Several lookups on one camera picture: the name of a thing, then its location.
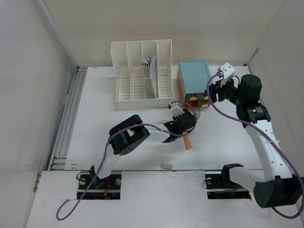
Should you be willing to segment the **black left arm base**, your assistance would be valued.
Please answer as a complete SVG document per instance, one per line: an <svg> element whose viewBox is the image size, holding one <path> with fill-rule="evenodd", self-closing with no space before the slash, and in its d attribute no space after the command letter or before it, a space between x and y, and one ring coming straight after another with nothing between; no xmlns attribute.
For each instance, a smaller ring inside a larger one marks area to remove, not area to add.
<svg viewBox="0 0 304 228"><path fill-rule="evenodd" d="M95 176L94 166L89 171L83 171L77 174L78 180L77 199L80 199L86 188L89 186L92 178ZM86 191L83 200L119 200L121 196L122 172L113 171L108 177L100 179L99 177Z"/></svg>

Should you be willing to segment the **white instruction booklet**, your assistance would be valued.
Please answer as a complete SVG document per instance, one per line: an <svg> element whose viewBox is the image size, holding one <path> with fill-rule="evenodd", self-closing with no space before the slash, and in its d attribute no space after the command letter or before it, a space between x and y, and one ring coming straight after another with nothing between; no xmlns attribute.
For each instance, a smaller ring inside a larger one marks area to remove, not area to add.
<svg viewBox="0 0 304 228"><path fill-rule="evenodd" d="M145 80L145 85L147 86L148 90L153 93L154 97L158 98L156 63L156 55L151 55L150 58L141 61L141 65L143 65L149 73L149 79Z"/></svg>

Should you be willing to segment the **orange translucent case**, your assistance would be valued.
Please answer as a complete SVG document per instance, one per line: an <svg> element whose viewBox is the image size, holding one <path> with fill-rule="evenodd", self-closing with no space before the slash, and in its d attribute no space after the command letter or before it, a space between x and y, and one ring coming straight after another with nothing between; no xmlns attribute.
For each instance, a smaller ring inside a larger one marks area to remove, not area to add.
<svg viewBox="0 0 304 228"><path fill-rule="evenodd" d="M183 139L184 139L184 144L185 144L186 149L191 150L192 145L191 145L189 138L187 136L184 136Z"/></svg>

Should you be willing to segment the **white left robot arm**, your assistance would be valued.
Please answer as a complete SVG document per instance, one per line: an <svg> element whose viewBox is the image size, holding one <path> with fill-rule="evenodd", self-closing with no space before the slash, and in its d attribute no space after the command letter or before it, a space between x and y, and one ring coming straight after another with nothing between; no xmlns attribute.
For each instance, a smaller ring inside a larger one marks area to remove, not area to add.
<svg viewBox="0 0 304 228"><path fill-rule="evenodd" d="M95 188L102 188L106 184L106 178L111 174L114 163L120 157L134 151L151 135L147 127L167 133L169 137L163 143L171 143L192 132L197 123L196 115L190 113L186 108L179 110L179 112L172 117L171 121L163 124L165 129L144 123L137 114L113 127L109 131L104 156L98 170L95 170L94 166L90 168L90 183Z"/></svg>

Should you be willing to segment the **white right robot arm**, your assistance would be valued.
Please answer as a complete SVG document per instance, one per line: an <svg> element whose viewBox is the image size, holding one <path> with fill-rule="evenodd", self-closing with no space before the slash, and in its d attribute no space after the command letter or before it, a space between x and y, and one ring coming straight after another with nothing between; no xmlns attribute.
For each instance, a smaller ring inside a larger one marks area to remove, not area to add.
<svg viewBox="0 0 304 228"><path fill-rule="evenodd" d="M304 198L304 179L276 142L270 114L259 101L261 89L260 78L247 74L242 76L238 86L234 86L232 78L228 81L220 79L214 84L208 81L206 93L211 105L228 100L236 106L237 117L220 110L218 113L242 123L255 146L264 173L260 178L239 163L227 164L221 170L221 184L225 188L243 187L254 194L259 207L275 209L294 205Z"/></svg>

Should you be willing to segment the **grey rectangular eraser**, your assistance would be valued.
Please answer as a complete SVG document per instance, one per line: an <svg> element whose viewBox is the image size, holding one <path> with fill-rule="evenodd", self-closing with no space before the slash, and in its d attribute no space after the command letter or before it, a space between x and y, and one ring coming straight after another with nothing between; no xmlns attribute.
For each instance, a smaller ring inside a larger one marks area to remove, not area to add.
<svg viewBox="0 0 304 228"><path fill-rule="evenodd" d="M172 165L162 163L161 164L161 169L172 170Z"/></svg>

